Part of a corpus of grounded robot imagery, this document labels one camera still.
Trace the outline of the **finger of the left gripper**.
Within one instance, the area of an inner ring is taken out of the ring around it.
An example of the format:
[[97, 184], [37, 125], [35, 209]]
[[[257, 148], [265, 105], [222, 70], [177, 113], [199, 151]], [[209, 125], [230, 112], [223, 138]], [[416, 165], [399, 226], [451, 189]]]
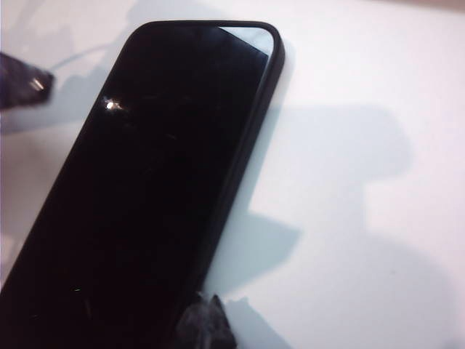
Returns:
[[46, 103], [53, 86], [49, 71], [1, 53], [1, 109]]

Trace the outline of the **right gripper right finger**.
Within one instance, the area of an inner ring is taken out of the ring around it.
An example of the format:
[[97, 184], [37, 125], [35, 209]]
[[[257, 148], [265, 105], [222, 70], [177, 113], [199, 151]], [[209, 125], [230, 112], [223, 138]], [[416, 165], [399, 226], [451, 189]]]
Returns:
[[206, 307], [203, 348], [233, 349], [237, 347], [238, 343], [228, 321], [222, 301], [217, 294], [214, 294]]

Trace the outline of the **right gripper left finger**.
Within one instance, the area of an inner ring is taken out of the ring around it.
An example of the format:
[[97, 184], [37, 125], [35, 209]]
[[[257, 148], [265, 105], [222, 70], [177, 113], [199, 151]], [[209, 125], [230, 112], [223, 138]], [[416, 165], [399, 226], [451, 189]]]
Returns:
[[177, 348], [209, 348], [208, 298], [203, 292], [184, 310], [177, 324]]

